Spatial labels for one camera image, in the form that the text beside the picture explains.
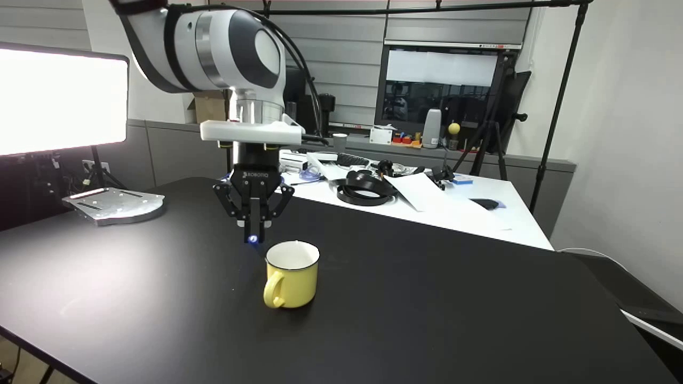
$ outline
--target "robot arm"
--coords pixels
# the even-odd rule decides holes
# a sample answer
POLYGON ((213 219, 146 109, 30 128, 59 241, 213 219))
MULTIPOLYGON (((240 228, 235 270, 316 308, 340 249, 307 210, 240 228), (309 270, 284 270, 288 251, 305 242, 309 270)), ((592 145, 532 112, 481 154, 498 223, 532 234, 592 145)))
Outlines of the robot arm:
POLYGON ((243 11, 167 6, 167 0, 111 0, 146 77, 165 91, 230 91, 229 121, 203 121, 203 141, 233 141, 229 180, 213 185, 224 208, 243 225, 245 242, 292 197, 281 185, 277 145, 301 143, 304 128, 284 117, 285 57, 281 42, 243 11), (267 201, 281 187, 281 202, 267 201))

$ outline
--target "lab equipment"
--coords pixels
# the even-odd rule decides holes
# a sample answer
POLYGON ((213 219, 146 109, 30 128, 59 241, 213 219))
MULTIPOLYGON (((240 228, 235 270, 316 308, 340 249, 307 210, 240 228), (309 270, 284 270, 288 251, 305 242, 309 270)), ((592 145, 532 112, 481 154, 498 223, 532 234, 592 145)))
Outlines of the lab equipment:
POLYGON ((281 184, 277 145, 299 145, 304 128, 284 112, 290 39, 257 13, 229 6, 169 6, 111 0, 146 77, 165 91, 229 91, 229 120, 200 124, 203 141, 230 141, 230 172, 213 185, 245 242, 262 242, 292 187, 281 184), (269 199, 279 187, 281 201, 269 199))
POLYGON ((370 143, 389 145, 389 143, 390 143, 390 137, 393 137, 393 129, 395 129, 395 128, 393 128, 390 124, 370 128, 370 143))
POLYGON ((267 284, 262 303, 270 310, 304 308, 316 296, 321 249, 305 241, 284 241, 267 255, 267 284))
MULTIPOLYGON (((73 149, 126 139, 129 57, 0 44, 0 68, 0 104, 5 106, 0 155, 73 149)), ((61 201, 99 223, 139 221, 163 213, 163 193, 99 184, 99 189, 61 201)))
POLYGON ((442 109, 428 109, 423 128, 423 148, 437 148, 442 137, 442 109))
POLYGON ((346 180, 337 184, 337 199, 351 204, 378 206, 396 197, 396 189, 376 176, 371 171, 351 171, 346 180))

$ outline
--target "bottle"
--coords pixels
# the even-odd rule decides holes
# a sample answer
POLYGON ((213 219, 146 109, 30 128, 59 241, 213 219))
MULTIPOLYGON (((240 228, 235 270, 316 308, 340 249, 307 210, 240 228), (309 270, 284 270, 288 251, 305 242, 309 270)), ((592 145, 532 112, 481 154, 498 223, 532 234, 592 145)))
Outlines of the bottle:
POLYGON ((423 128, 423 148, 437 148, 442 137, 442 109, 428 109, 423 128))

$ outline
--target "black table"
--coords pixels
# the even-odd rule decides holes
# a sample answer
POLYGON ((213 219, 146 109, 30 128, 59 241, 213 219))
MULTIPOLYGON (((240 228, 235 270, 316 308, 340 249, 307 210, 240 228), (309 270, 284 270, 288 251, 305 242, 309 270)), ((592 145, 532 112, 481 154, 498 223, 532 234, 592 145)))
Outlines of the black table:
POLYGON ((115 384, 672 381, 570 255, 292 201, 267 237, 316 242, 321 287, 270 311, 265 249, 241 245, 209 181, 163 191, 152 221, 3 233, 0 331, 115 384))

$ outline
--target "desk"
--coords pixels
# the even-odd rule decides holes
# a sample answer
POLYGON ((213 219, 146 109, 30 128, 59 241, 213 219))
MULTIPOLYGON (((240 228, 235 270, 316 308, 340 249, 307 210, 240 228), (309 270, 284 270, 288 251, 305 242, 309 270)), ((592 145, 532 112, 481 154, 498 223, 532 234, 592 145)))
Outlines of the desk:
MULTIPOLYGON (((305 149, 309 151, 325 151, 325 145, 307 143, 305 149)), ((346 139, 346 154, 360 155, 360 157, 376 157, 386 160, 395 165, 407 165, 407 166, 425 166, 425 169, 442 169, 445 165, 455 165, 462 155, 462 151, 452 149, 439 149, 439 148, 399 148, 399 145, 376 145, 370 143, 363 137, 348 137, 346 139)), ((462 171, 471 169, 474 154, 466 157, 462 165, 462 171)), ((537 157, 524 157, 524 155, 505 155, 508 174, 510 181, 519 187, 519 193, 530 201, 536 171, 537 171, 537 157)), ((534 210, 540 228, 544 233, 553 233, 559 208, 564 204, 564 199, 570 189, 572 174, 577 171, 577 165, 565 160, 549 160, 547 176, 542 184, 542 199, 537 201, 537 206, 534 210)), ((495 155, 485 157, 482 166, 485 176, 500 176, 498 160, 495 155)))
POLYGON ((209 184, 163 187, 167 213, 143 223, 3 233, 0 331, 115 384, 675 381, 570 255, 299 199, 269 242, 316 242, 321 287, 270 311, 209 184))
POLYGON ((304 184, 295 187, 295 197, 305 201, 316 201, 325 204, 337 204, 354 210, 368 210, 376 216, 407 219, 416 223, 428 223, 437 228, 451 228, 462 231, 469 234, 481 234, 488 238, 510 241, 519 245, 530 245, 537 249, 553 249, 549 237, 540 231, 537 221, 530 213, 528 204, 516 193, 514 185, 503 180, 486 180, 486 176, 471 176, 471 184, 464 185, 445 185, 445 193, 452 199, 492 199, 500 201, 502 206, 492 210, 485 210, 485 216, 490 216, 492 225, 479 225, 469 218, 457 218, 457 216, 428 216, 413 210, 405 201, 393 201, 389 204, 379 206, 358 206, 351 204, 337 199, 335 187, 329 184, 304 184))

